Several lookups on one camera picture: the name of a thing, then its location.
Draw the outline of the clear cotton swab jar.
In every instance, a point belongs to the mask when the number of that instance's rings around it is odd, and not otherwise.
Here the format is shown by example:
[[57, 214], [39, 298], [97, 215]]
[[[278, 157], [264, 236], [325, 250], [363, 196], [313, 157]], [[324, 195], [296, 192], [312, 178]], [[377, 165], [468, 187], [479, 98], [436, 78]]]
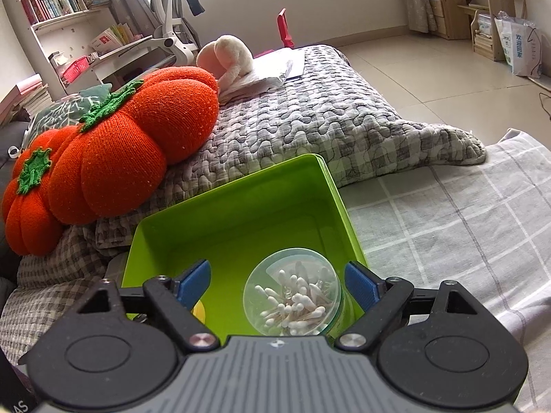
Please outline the clear cotton swab jar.
[[335, 339], [355, 320], [351, 297], [333, 265], [305, 248], [264, 258], [248, 277], [243, 308], [251, 326], [265, 336]]

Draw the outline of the yellow toy cup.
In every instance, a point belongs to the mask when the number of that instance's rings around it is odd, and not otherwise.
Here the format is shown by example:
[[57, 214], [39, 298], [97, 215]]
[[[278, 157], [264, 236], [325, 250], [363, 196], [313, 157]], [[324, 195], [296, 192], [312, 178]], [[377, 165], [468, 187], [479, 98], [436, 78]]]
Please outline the yellow toy cup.
[[193, 310], [191, 311], [193, 316], [197, 318], [202, 324], [206, 322], [206, 309], [204, 304], [201, 300], [199, 300], [195, 306], [193, 307]]

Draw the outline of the grey checked sheet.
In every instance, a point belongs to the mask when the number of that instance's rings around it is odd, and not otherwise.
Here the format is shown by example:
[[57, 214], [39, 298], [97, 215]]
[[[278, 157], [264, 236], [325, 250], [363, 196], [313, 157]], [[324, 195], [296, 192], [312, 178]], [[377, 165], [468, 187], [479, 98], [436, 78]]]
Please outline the grey checked sheet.
[[550, 408], [550, 151], [509, 131], [476, 166], [421, 167], [340, 191], [371, 269], [418, 287], [466, 287], [524, 346], [517, 398]]

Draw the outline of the small orange pumpkin pillow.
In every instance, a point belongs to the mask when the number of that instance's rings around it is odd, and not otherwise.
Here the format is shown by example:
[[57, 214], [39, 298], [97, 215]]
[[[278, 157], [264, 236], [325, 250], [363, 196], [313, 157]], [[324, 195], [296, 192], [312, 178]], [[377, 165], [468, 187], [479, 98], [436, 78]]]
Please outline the small orange pumpkin pillow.
[[10, 248], [21, 256], [50, 254], [63, 234], [57, 198], [76, 184], [75, 163], [67, 149], [80, 135], [79, 124], [47, 130], [16, 160], [2, 198], [2, 217]]

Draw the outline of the large orange pumpkin pillow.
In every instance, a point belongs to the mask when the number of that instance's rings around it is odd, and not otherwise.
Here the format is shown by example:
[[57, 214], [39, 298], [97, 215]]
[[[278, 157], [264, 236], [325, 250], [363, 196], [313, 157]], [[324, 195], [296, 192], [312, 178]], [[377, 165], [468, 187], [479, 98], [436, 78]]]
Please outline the large orange pumpkin pillow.
[[202, 147], [218, 115], [218, 83], [196, 66], [164, 68], [110, 93], [55, 153], [50, 210], [66, 225], [135, 210], [168, 167]]

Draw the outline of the green plastic storage box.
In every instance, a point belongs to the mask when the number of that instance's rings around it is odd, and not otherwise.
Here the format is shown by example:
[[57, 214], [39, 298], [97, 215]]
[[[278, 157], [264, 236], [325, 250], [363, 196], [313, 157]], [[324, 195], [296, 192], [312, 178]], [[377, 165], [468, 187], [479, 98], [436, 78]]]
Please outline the green plastic storage box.
[[253, 335], [242, 296], [257, 264], [275, 252], [305, 248], [324, 255], [338, 275], [366, 261], [322, 157], [306, 154], [255, 172], [143, 219], [122, 277], [138, 287], [176, 277], [199, 260], [211, 265], [201, 300], [220, 339]]

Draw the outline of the dark grey sofa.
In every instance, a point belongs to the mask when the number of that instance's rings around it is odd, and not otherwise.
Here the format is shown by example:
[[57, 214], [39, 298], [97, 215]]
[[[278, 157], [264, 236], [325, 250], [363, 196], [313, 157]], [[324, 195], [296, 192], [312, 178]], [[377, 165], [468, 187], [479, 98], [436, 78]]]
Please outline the dark grey sofa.
[[[8, 154], [8, 150], [15, 146], [18, 149], [21, 148], [24, 134], [27, 130], [28, 122], [15, 121], [9, 123], [7, 126], [1, 129], [0, 133], [0, 196], [3, 196], [5, 189], [11, 180], [12, 170], [16, 159]], [[8, 242], [5, 236], [4, 222], [0, 224], [0, 267], [1, 276], [5, 279], [15, 283], [17, 280], [17, 271], [21, 262], [21, 257], [16, 255], [8, 246]]]

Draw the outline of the green patterned cushion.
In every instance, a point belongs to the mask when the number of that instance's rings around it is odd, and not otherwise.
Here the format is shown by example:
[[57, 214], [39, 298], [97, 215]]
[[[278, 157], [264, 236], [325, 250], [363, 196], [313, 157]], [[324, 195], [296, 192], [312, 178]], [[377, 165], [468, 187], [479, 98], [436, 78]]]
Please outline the green patterned cushion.
[[111, 88], [111, 84], [100, 84], [85, 88], [80, 92], [63, 97], [40, 111], [27, 129], [24, 143], [29, 146], [35, 137], [46, 130], [78, 124], [80, 119], [94, 105], [99, 105], [105, 101]]

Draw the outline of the grey quilted blanket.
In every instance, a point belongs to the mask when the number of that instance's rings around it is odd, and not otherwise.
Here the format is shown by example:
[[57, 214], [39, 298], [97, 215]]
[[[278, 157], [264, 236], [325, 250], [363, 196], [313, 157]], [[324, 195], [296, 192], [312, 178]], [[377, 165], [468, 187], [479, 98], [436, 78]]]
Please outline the grey quilted blanket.
[[401, 118], [334, 47], [306, 47], [304, 56], [300, 78], [223, 108], [206, 144], [139, 208], [72, 226], [50, 255], [17, 259], [15, 290], [1, 300], [1, 348], [9, 362], [105, 275], [143, 218], [180, 201], [306, 153], [323, 157], [339, 187], [418, 166], [485, 161], [472, 133]]

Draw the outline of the stack of books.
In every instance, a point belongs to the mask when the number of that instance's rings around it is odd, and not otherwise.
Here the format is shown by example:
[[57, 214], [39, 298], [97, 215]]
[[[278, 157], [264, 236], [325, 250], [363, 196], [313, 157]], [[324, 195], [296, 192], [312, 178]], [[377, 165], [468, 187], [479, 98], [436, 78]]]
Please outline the stack of books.
[[1, 101], [1, 126], [8, 125], [21, 111], [33, 118], [52, 103], [49, 86], [39, 74], [21, 80]]

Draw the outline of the white bookshelf with books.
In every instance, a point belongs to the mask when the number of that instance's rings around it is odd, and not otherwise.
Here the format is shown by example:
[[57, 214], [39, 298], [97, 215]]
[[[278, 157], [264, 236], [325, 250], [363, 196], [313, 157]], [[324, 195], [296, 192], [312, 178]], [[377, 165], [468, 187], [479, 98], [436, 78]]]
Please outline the white bookshelf with books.
[[145, 38], [123, 0], [2, 0], [31, 66], [54, 100], [140, 68]]

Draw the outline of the white plush toy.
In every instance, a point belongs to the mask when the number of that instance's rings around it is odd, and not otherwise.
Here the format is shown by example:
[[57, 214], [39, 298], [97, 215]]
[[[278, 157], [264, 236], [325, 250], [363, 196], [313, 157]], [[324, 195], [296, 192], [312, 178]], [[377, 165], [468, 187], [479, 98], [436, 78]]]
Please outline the white plush toy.
[[237, 79], [252, 72], [253, 55], [241, 39], [225, 34], [202, 47], [196, 64], [215, 76], [219, 92], [224, 92]]

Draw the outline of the white paper shopping bag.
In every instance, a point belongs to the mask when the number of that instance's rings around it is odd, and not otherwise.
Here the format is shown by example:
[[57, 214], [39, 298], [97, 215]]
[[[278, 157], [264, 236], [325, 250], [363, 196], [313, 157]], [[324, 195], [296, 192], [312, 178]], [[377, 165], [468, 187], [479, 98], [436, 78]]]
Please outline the white paper shopping bag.
[[500, 11], [494, 18], [505, 60], [515, 76], [540, 78], [542, 39], [534, 22]]

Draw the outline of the white papers on blanket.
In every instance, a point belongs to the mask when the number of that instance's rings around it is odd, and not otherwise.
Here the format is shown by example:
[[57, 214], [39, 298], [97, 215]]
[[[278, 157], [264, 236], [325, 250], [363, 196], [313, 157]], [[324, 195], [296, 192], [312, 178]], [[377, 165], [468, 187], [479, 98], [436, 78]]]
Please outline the white papers on blanket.
[[226, 105], [231, 101], [262, 95], [281, 88], [287, 80], [303, 74], [305, 55], [303, 50], [284, 47], [253, 60], [252, 71], [238, 77], [234, 83], [219, 94], [219, 102]]

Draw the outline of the wooden desk shelf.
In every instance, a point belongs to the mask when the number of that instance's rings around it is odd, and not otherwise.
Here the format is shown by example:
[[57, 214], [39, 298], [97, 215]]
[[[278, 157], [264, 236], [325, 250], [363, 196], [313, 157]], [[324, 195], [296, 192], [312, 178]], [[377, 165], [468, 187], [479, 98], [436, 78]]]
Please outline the wooden desk shelf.
[[447, 40], [472, 41], [472, 50], [491, 61], [503, 62], [504, 52], [495, 25], [503, 11], [527, 16], [526, 0], [429, 0], [437, 22], [435, 34]]

